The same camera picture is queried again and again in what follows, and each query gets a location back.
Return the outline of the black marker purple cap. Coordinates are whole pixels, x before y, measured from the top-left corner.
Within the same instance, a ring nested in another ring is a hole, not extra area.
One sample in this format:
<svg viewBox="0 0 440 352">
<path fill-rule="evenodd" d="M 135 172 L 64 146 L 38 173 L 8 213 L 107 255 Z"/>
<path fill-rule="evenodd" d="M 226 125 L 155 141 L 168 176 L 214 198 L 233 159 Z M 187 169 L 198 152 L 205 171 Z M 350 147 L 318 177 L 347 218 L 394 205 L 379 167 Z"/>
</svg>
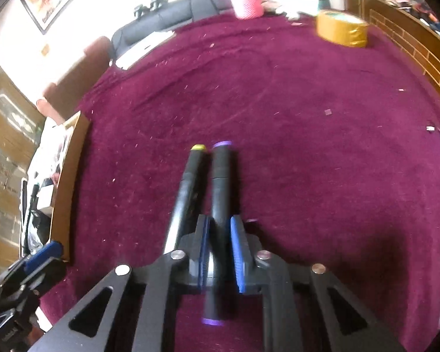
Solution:
<svg viewBox="0 0 440 352">
<path fill-rule="evenodd" d="M 202 317 L 209 326 L 221 326 L 229 315 L 231 147 L 231 141 L 219 141 L 212 149 L 211 251 Z"/>
</svg>

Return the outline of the black marker yellow cap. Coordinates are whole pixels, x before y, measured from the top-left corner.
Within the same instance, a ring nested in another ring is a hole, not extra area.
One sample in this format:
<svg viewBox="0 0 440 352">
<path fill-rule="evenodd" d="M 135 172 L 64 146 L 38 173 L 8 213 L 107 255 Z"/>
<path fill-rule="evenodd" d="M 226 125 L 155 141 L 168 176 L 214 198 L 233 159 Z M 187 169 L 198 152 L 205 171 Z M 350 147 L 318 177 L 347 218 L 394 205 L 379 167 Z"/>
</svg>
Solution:
<svg viewBox="0 0 440 352">
<path fill-rule="evenodd" d="M 202 206 L 207 158 L 207 147 L 201 144 L 191 147 L 168 224 L 163 254 L 177 249 L 181 238 L 194 231 Z"/>
</svg>

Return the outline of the wooden glass door wardrobe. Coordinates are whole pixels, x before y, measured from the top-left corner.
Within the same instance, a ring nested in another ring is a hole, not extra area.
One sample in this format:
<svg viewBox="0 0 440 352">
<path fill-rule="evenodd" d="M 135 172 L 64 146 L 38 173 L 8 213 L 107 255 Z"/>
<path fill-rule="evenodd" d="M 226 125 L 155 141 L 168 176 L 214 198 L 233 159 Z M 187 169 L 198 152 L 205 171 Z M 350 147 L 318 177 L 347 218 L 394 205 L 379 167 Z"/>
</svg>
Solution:
<svg viewBox="0 0 440 352">
<path fill-rule="evenodd" d="M 0 274 L 17 259 L 20 184 L 39 144 L 44 117 L 0 65 Z"/>
</svg>

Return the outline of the white notebook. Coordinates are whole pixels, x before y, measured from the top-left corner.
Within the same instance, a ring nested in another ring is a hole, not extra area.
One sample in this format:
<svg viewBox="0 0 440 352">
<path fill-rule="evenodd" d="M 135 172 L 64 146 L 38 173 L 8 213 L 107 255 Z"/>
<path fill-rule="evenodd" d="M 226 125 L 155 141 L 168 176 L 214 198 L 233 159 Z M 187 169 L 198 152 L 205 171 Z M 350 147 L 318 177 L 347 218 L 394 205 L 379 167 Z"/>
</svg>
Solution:
<svg viewBox="0 0 440 352">
<path fill-rule="evenodd" d="M 115 61 L 115 65 L 122 70 L 128 70 L 133 67 L 138 60 L 174 36 L 175 32 L 172 30 L 151 33 L 119 56 Z"/>
</svg>

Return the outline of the black leather sofa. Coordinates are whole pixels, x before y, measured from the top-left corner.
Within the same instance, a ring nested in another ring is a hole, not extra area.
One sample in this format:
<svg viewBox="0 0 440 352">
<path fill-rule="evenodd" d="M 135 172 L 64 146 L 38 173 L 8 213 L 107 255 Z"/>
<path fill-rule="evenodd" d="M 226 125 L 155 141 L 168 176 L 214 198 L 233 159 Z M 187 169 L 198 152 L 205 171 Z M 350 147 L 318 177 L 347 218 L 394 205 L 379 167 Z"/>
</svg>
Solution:
<svg viewBox="0 0 440 352">
<path fill-rule="evenodd" d="M 118 29 L 112 36 L 112 61 L 131 46 L 154 32 L 178 29 L 205 18 L 228 13 L 233 9 L 230 0 L 176 0 L 158 10 L 143 15 Z"/>
</svg>

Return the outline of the yellow tape roll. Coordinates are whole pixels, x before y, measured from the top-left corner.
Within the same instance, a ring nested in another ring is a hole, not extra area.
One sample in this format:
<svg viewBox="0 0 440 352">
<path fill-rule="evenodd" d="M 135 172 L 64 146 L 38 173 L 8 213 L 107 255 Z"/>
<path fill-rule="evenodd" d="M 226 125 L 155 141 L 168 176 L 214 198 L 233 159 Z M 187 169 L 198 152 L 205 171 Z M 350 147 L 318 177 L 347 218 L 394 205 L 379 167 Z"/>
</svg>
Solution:
<svg viewBox="0 0 440 352">
<path fill-rule="evenodd" d="M 369 24 L 352 14 L 321 10 L 316 16 L 316 32 L 328 42 L 350 48 L 365 48 Z"/>
</svg>

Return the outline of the white cloth gloves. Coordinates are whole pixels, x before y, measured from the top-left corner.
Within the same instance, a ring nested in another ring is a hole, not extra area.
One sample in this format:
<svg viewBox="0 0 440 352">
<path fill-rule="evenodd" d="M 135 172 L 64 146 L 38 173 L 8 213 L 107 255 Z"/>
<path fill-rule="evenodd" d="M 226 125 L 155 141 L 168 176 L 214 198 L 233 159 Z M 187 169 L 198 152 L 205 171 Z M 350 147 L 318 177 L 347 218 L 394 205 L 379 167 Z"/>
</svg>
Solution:
<svg viewBox="0 0 440 352">
<path fill-rule="evenodd" d="M 315 17 L 320 10 L 320 0 L 261 0 L 265 12 L 284 15 L 290 20 L 301 15 Z"/>
</svg>

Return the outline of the wooden side cabinet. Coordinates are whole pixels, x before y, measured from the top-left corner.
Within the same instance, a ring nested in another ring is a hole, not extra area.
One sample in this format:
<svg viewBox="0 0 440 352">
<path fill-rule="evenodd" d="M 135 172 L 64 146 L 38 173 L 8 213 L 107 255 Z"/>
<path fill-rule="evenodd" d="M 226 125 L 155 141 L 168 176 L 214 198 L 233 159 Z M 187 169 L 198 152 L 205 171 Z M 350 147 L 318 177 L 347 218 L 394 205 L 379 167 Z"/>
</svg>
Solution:
<svg viewBox="0 0 440 352">
<path fill-rule="evenodd" d="M 440 96 L 440 36 L 384 0 L 360 0 L 361 15 L 416 64 Z"/>
</svg>

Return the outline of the small gold wall plaque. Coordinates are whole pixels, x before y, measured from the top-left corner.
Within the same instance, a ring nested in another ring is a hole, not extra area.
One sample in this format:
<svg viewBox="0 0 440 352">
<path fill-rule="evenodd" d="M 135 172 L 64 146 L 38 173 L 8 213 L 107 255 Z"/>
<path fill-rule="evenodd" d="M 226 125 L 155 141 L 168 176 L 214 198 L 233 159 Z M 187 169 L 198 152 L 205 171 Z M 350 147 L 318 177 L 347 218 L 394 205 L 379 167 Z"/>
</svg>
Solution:
<svg viewBox="0 0 440 352">
<path fill-rule="evenodd" d="M 41 50 L 41 53 L 42 53 L 43 56 L 46 56 L 49 53 L 49 51 L 50 51 L 50 46 L 49 45 L 45 45 L 45 46 L 43 46 L 43 48 Z"/>
</svg>

